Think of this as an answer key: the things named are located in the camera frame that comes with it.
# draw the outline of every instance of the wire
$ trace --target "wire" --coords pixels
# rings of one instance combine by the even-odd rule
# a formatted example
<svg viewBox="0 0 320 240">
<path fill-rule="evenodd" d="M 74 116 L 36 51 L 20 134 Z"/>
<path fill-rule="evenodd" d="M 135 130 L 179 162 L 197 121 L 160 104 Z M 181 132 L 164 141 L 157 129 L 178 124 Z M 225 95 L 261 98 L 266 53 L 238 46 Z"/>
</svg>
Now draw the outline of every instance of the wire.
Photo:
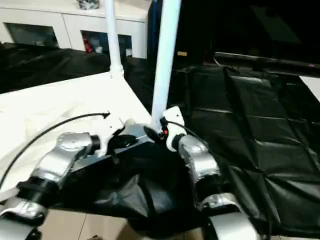
<svg viewBox="0 0 320 240">
<path fill-rule="evenodd" d="M 193 135 L 196 139 L 198 139 L 203 145 L 206 146 L 206 148 L 208 149 L 208 151 L 210 152 L 210 154 L 212 154 L 214 156 L 214 152 L 209 148 L 208 144 L 201 139 L 201 137 L 199 137 L 194 131 L 190 130 L 189 128 L 183 126 L 180 123 L 174 122 L 174 121 L 168 121 L 165 119 L 165 122 L 168 124 L 174 124 L 179 126 L 180 128 L 185 129 L 185 131 L 191 135 Z M 271 240 L 271 236 L 272 236 L 272 224 L 271 224 L 271 216 L 269 214 L 269 212 L 267 211 L 267 224 L 268 224 L 268 234 L 265 236 L 264 240 Z"/>
<path fill-rule="evenodd" d="M 223 66 L 217 61 L 217 59 L 213 56 L 213 60 L 215 64 L 217 64 L 220 68 L 223 68 Z"/>
<path fill-rule="evenodd" d="M 82 119 L 82 118 L 86 118 L 86 117 L 92 117 L 92 116 L 103 116 L 103 118 L 107 118 L 110 115 L 110 113 L 104 113 L 104 112 L 99 112 L 99 113 L 88 113 L 88 114 L 83 114 L 83 115 L 79 115 L 79 116 L 74 116 L 71 118 L 68 118 L 62 122 L 59 122 L 51 127 L 49 127 L 48 129 L 44 130 L 43 132 L 39 133 L 37 136 L 35 136 L 31 141 L 29 141 L 27 143 L 27 145 L 25 145 L 24 148 L 22 148 L 18 154 L 14 157 L 14 159 L 12 160 L 12 162 L 9 164 L 9 166 L 7 167 L 7 169 L 5 170 L 2 179 L 0 181 L 0 190 L 5 182 L 6 177 L 8 176 L 9 171 L 12 169 L 13 165 L 16 163 L 16 161 L 18 160 L 18 158 L 24 154 L 24 152 L 35 142 L 37 141 L 39 138 L 41 138 L 43 135 L 47 134 L 48 132 L 52 131 L 53 129 L 60 127 L 61 125 L 64 125 L 66 123 L 69 123 L 71 121 L 77 120 L 77 119 Z"/>
</svg>

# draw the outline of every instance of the white metal pipe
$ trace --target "white metal pipe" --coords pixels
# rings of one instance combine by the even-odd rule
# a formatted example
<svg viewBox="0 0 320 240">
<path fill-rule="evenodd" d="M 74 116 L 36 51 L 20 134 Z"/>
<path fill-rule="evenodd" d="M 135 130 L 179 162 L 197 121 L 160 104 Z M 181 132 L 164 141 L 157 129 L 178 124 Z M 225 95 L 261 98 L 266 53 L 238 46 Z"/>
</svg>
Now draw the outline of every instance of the white metal pipe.
<svg viewBox="0 0 320 240">
<path fill-rule="evenodd" d="M 119 48 L 119 39 L 116 26 L 116 11 L 114 0 L 105 0 L 104 1 L 104 12 L 108 33 L 108 44 L 109 44 L 109 53 L 110 53 L 110 71 L 113 72 L 122 72 L 124 68 L 121 64 L 120 59 L 120 48 Z"/>
<path fill-rule="evenodd" d="M 167 108 L 180 7 L 181 0 L 163 0 L 151 121 L 152 128 L 157 132 L 161 131 L 160 118 Z"/>
</svg>

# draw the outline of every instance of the tile floor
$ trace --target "tile floor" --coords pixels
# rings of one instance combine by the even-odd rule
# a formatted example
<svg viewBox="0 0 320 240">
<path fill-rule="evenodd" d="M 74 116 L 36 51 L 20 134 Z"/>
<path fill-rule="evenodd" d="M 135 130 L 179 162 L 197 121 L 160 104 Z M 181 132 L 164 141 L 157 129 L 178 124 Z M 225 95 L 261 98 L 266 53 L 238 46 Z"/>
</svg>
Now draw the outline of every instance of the tile floor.
<svg viewBox="0 0 320 240">
<path fill-rule="evenodd" d="M 134 232 L 123 218 L 51 210 L 40 228 L 42 240 L 88 240 L 97 235 L 103 240 L 151 240 Z M 274 236 L 272 240 L 306 240 Z M 194 229 L 171 240 L 202 240 L 201 230 Z"/>
</svg>

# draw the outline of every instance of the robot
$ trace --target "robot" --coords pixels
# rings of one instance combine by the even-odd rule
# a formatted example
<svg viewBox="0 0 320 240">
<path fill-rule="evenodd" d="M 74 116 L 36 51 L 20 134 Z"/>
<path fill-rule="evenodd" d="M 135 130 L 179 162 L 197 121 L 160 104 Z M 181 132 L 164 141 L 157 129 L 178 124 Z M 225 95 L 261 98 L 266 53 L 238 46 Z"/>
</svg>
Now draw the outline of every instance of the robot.
<svg viewBox="0 0 320 240">
<path fill-rule="evenodd" d="M 184 160 L 189 170 L 194 205 L 207 218 L 203 226 L 205 239 L 260 239 L 233 193 L 224 187 L 220 168 L 210 148 L 196 135 L 187 134 L 180 109 L 175 106 L 165 110 L 160 122 L 160 134 L 138 124 L 125 129 L 119 124 L 107 137 L 106 134 L 74 132 L 60 135 L 55 147 L 41 159 L 29 179 L 17 184 L 17 195 L 6 201 L 0 212 L 0 239 L 40 240 L 41 233 L 37 228 L 45 222 L 48 209 L 55 203 L 55 196 L 64 186 L 75 162 L 106 154 L 120 131 L 134 136 L 134 128 L 149 129 L 145 134 L 150 141 L 157 136 L 165 141 L 168 150 L 177 152 Z"/>
</svg>

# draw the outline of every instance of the black plastic sheet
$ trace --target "black plastic sheet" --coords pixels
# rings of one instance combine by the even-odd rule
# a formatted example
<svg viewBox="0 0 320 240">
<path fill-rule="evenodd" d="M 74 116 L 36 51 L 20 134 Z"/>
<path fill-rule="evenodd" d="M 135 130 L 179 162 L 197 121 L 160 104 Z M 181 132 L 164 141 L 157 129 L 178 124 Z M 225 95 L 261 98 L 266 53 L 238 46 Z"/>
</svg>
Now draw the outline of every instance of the black plastic sheet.
<svg viewBox="0 0 320 240">
<path fill-rule="evenodd" d="M 100 54 L 0 51 L 1 92 L 107 70 Z M 125 70 L 150 111 L 154 65 L 131 59 Z M 186 126 L 209 143 L 259 232 L 268 232 L 270 218 L 275 235 L 320 237 L 320 104 L 299 77 L 176 62 L 169 105 L 180 106 Z M 118 158 L 71 174 L 56 208 L 128 218 L 153 238 L 203 223 L 175 153 L 148 143 Z"/>
</svg>

